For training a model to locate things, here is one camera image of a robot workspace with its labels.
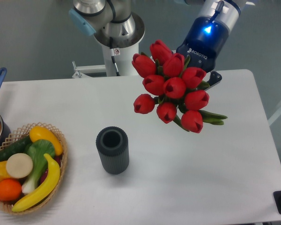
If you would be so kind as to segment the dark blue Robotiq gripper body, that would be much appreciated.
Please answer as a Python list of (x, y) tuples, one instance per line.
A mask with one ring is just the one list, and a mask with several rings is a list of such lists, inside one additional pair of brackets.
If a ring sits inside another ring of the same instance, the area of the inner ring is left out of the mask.
[(210, 22), (205, 16), (198, 17), (176, 52), (190, 56), (188, 67), (201, 68), (210, 72), (229, 36), (229, 30), (218, 22)]

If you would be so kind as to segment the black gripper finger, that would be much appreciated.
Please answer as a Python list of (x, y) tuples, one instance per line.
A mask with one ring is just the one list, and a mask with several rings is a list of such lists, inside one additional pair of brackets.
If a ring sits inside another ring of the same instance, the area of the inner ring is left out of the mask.
[(215, 85), (217, 85), (220, 81), (222, 80), (222, 75), (216, 71), (212, 71), (210, 73), (210, 77), (209, 80), (207, 81), (207, 83), (209, 84), (209, 88), (214, 87)]

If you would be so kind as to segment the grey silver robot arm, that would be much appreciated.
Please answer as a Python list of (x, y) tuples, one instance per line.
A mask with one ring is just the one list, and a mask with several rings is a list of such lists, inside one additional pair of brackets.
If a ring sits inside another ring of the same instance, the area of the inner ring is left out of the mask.
[[(244, 0), (187, 0), (202, 6), (185, 40), (176, 51), (190, 57), (189, 66), (212, 73), (215, 61), (246, 4)], [(69, 16), (86, 36), (101, 45), (104, 64), (74, 67), (75, 78), (105, 72), (107, 76), (135, 75), (132, 57), (145, 34), (143, 20), (131, 11), (129, 0), (75, 0)]]

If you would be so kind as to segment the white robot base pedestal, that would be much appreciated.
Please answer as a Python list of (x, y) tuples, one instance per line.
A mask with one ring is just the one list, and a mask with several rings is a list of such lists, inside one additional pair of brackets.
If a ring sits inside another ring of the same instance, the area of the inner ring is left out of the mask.
[(74, 68), (73, 78), (86, 78), (93, 76), (94, 74), (103, 74), (104, 76), (130, 76), (138, 75), (134, 67), (132, 66), (132, 59), (134, 54), (139, 52), (139, 43), (143, 39), (143, 36), (135, 38), (136, 43), (129, 47), (124, 48), (110, 48), (103, 44), (100, 44), (104, 64), (93, 66), (76, 66), (75, 62), (72, 62)]

